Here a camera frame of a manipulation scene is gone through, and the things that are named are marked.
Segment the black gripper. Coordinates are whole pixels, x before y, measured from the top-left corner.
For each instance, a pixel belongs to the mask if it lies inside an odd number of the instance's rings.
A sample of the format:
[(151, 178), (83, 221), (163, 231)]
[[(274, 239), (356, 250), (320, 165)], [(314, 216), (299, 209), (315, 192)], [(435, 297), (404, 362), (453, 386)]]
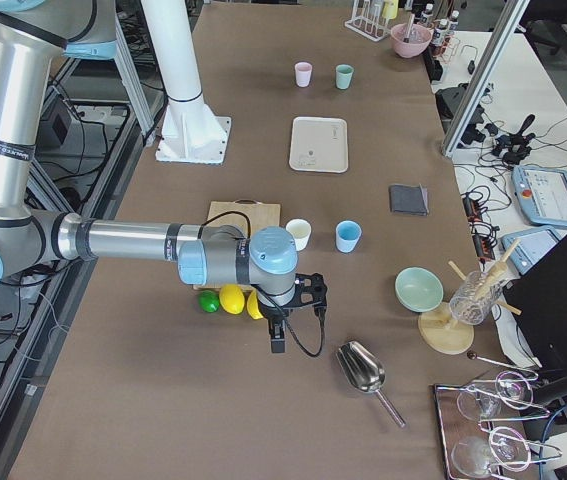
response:
[(260, 313), (268, 318), (270, 347), (273, 354), (286, 351), (284, 317), (289, 317), (295, 310), (306, 307), (311, 307), (317, 317), (324, 315), (327, 311), (327, 291), (327, 285), (321, 274), (297, 273), (291, 290), (292, 297), (286, 303), (281, 299), (275, 299), (273, 294), (258, 294)]

